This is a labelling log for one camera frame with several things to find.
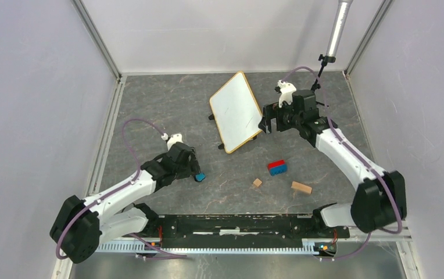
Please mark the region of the blue whiteboard eraser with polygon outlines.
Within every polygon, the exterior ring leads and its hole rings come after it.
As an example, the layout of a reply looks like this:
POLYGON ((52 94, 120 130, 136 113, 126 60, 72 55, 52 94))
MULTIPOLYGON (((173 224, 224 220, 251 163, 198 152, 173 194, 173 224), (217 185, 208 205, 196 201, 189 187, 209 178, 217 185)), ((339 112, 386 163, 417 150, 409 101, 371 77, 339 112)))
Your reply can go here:
POLYGON ((206 176, 205 176, 204 173, 199 173, 199 174, 194 175, 194 180, 195 180, 197 183, 202 182, 205 178, 206 178, 206 176))

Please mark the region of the small wood-framed whiteboard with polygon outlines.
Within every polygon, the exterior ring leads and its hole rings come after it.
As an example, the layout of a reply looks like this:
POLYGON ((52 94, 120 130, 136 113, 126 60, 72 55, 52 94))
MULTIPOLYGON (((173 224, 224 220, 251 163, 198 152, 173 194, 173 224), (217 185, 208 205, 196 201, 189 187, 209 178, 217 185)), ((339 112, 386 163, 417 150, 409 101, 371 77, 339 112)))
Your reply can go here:
POLYGON ((209 106, 227 154, 262 133, 258 128, 263 117, 262 109, 244 72, 237 72, 217 90, 209 98, 209 106))

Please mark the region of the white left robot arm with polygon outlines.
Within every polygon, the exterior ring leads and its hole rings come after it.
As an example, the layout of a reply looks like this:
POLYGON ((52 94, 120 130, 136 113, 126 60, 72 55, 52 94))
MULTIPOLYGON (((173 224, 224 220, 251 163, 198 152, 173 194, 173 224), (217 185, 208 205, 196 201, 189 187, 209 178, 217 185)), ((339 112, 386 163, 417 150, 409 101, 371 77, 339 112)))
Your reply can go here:
POLYGON ((75 195, 68 197, 49 232, 56 243, 56 257, 81 263, 99 245, 115 238, 133 233, 153 236, 158 229, 154 212, 144 206, 125 208, 168 187, 175 180, 190 177, 201 182, 205 175, 201 172, 195 148, 177 142, 109 189, 83 199, 75 195))

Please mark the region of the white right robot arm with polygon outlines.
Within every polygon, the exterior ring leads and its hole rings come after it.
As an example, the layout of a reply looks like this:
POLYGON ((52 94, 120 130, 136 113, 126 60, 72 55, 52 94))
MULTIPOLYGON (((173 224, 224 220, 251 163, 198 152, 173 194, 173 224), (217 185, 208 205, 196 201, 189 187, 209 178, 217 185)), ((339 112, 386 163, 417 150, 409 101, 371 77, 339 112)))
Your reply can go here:
POLYGON ((326 155, 347 177, 355 195, 349 203, 332 203, 314 210, 311 230, 326 237, 335 227, 356 227, 364 233, 386 230, 397 224, 402 230, 407 216, 405 179, 398 171, 387 171, 361 153, 328 117, 321 116, 311 90, 277 88, 279 100, 264 105, 259 128, 265 133, 296 129, 301 138, 326 155))

